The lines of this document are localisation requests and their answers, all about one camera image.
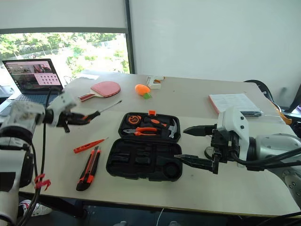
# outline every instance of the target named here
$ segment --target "pliers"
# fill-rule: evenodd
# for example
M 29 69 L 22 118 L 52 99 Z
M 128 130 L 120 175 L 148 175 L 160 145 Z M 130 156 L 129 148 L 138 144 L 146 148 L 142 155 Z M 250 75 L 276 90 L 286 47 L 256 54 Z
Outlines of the pliers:
M 123 132 L 125 133 L 134 133 L 135 136 L 155 136 L 156 133 L 142 133 L 145 131 L 151 131 L 151 132 L 158 132 L 158 128 L 154 127 L 137 127 L 135 129 L 124 129 Z

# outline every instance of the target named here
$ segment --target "table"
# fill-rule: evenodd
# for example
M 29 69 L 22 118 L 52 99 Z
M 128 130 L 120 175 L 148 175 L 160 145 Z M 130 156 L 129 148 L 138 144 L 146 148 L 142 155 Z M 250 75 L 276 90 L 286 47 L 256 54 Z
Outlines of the table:
M 161 114 L 217 119 L 218 114 L 212 108 L 208 98 L 209 94 L 245 93 L 264 112 L 263 116 L 249 118 L 249 121 L 284 124 L 274 106 L 269 100 L 264 98 L 264 95 L 255 83 L 166 77 L 162 81 L 162 89 L 151 90 L 152 98 L 145 100 L 135 93 L 136 84 L 146 84 L 147 76 L 145 75 L 96 71 L 91 71 L 90 73 L 92 75 L 83 74 L 82 76 L 86 77 L 72 81 L 64 89 L 70 91 L 74 95 L 77 104 L 84 108 L 95 106 L 102 109 L 108 106 L 109 103 L 122 98 L 123 104 L 115 106 L 114 111 L 148 112 L 149 109 L 154 109 Z M 115 81 L 119 83 L 121 92 L 110 98 L 92 98 L 83 103 L 78 100 L 78 96 L 88 93 L 90 91 L 89 87 L 101 81 Z M 2 103 L 0 112 L 8 104 L 8 101 Z M 5 117 L 0 116 L 0 122 L 4 119 Z
M 52 185 L 43 195 L 95 200 L 140 206 L 165 207 L 174 210 L 209 211 L 228 214 L 282 215 L 300 211 L 283 182 L 274 174 L 251 172 L 238 168 L 236 163 L 220 164 L 219 174 L 183 165 L 182 177 L 176 182 L 151 182 L 147 179 L 130 180 L 112 177 L 105 168 L 113 142 L 119 138 L 118 127 L 127 112 L 146 112 L 175 115 L 181 130 L 194 125 L 211 125 L 217 114 L 207 100 L 209 94 L 245 93 L 266 116 L 248 118 L 250 135 L 288 133 L 289 126 L 277 113 L 257 86 L 251 83 L 166 78 L 161 90 L 152 90 L 152 99 L 144 100 L 134 93 L 137 83 L 145 83 L 142 75 L 118 73 L 101 74 L 97 80 L 78 79 L 66 87 L 75 97 L 89 91 L 89 86 L 100 81 L 117 81 L 121 92 L 110 98 L 94 98 L 79 103 L 74 112 L 92 113 L 122 99 L 123 102 L 103 112 L 86 126 L 63 128 L 47 127 L 45 173 Z M 83 192 L 75 190 L 76 183 L 89 156 L 89 151 L 73 153 L 73 148 L 109 137 L 101 144 L 102 156 L 93 184 Z M 37 150 L 38 169 L 41 161 L 42 127 L 36 128 L 33 143 Z M 210 145 L 209 137 L 194 137 L 182 133 L 178 144 L 182 153 L 204 158 L 203 150 Z M 30 184 L 22 192 L 34 192 Z

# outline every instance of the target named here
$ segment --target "cable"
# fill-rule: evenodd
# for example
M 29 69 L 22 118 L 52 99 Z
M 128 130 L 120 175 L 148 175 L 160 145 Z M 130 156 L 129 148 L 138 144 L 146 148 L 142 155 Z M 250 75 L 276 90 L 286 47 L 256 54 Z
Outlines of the cable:
M 48 92 L 48 95 L 47 95 L 47 99 L 46 99 L 46 104 L 45 104 L 45 108 L 48 107 L 48 103 L 49 103 L 49 98 L 50 98 L 50 95 L 51 95 L 51 92 L 52 91 L 59 91 L 61 92 L 61 90 L 57 89 L 57 88 L 51 88 Z M 43 174 L 44 173 L 44 166 L 45 166 L 45 149 L 46 149 L 46 123 L 44 122 L 44 125 L 43 125 L 43 147 L 42 147 L 42 164 L 41 164 L 41 173 L 40 174 Z M 33 157 L 34 157 L 34 161 L 36 162 L 36 157 L 35 157 L 35 149 L 33 148 L 32 149 L 33 151 Z M 31 217 L 32 215 L 32 212 L 34 211 L 34 208 L 36 207 L 36 204 L 37 204 L 37 201 L 38 201 L 38 198 L 40 196 L 40 192 L 41 192 L 41 188 L 39 189 L 36 189 L 35 190 L 35 193 L 34 193 L 34 196 L 32 198 L 32 201 L 27 209 L 27 211 L 25 212 L 24 216 L 21 218 L 21 220 L 18 222 L 17 226 L 24 226 L 27 221 L 29 220 L 29 218 Z
M 161 214 L 162 214 L 163 210 L 164 210 L 164 208 L 161 210 L 161 213 L 160 213 L 160 215 L 159 215 L 159 217 L 158 217 L 156 226 L 158 226 L 158 223 L 159 223 L 159 220 L 160 220 L 160 217 L 161 217 Z
M 254 160 L 254 161 L 244 161 L 244 160 L 238 158 L 235 150 L 230 150 L 230 152 L 231 152 L 232 158 L 235 161 L 237 161 L 239 164 L 242 164 L 242 165 L 245 165 L 245 166 L 262 166 L 262 165 L 265 165 L 266 163 L 273 163 L 275 161 L 280 161 L 280 160 L 287 159 L 287 158 L 290 158 L 292 156 L 301 154 L 301 148 L 299 147 L 299 148 L 296 148 L 292 151 L 285 152 L 283 154 L 275 155 L 275 156 L 265 158 L 265 159 L 262 159 L 262 160 Z
M 289 213 L 289 214 L 277 216 L 277 217 L 274 217 L 274 218 L 269 218 L 269 219 L 264 220 L 261 223 L 257 224 L 256 226 L 264 226 L 264 225 L 267 225 L 267 223 L 271 223 L 271 222 L 274 222 L 276 220 L 280 220 L 280 219 L 284 219 L 284 218 L 289 218 L 289 217 L 294 217 L 294 216 L 298 216 L 298 215 L 301 215 L 301 212 Z
M 282 167 L 290 167 L 290 166 L 300 166 L 301 161 L 294 161 L 288 163 L 279 163 L 279 164 L 271 164 L 264 166 L 265 169 L 273 169 L 273 168 L 282 168 Z
M 34 149 L 34 146 L 32 144 L 32 152 L 33 152 L 33 167 L 34 167 L 34 175 L 38 175 L 38 167 L 37 167 L 37 155 L 36 150 Z

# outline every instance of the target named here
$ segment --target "white wall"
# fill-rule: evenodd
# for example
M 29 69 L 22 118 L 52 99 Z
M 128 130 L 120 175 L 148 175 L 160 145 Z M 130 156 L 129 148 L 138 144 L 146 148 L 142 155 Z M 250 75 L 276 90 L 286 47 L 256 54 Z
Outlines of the white wall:
M 123 0 L 0 0 L 0 29 L 125 28 Z
M 280 105 L 293 100 L 301 83 L 300 0 L 130 2 L 136 73 L 257 79 Z

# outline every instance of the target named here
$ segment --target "wooden paddle handle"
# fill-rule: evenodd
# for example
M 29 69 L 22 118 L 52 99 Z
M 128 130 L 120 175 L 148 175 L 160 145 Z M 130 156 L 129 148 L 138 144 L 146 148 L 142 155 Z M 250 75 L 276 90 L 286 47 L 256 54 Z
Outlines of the wooden paddle handle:
M 79 96 L 79 100 L 80 100 L 81 102 L 83 102 L 83 101 L 88 100 L 88 99 L 90 99 L 90 98 L 92 98 L 92 97 L 94 97 L 94 96 L 95 96 L 94 93 L 87 93 L 87 94 L 84 94 L 84 95 L 82 95 L 82 96 Z

